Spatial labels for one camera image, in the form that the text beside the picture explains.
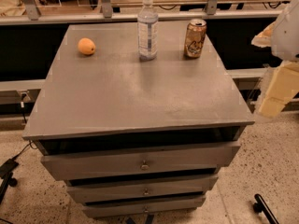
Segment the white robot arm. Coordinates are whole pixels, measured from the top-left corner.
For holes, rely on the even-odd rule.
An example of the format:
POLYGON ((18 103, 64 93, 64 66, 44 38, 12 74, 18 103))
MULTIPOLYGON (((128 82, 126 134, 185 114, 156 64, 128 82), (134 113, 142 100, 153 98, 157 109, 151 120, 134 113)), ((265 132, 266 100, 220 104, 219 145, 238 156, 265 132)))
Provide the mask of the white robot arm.
POLYGON ((272 55, 281 60, 258 110, 264 117, 273 118, 299 92, 299 0, 291 0, 274 22, 254 36, 251 44, 270 47, 272 55))

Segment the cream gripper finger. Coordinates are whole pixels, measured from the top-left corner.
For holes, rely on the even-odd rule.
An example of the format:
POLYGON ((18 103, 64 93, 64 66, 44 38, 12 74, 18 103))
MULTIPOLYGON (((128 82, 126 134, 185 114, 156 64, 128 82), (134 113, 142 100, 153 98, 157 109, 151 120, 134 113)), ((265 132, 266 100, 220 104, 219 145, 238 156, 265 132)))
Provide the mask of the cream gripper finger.
POLYGON ((298 92, 299 62, 283 61, 274 69, 258 113, 274 118, 298 92))
POLYGON ((271 37, 273 34, 275 24, 272 22, 260 33, 253 37, 251 44, 259 48, 266 48, 271 46, 271 37))

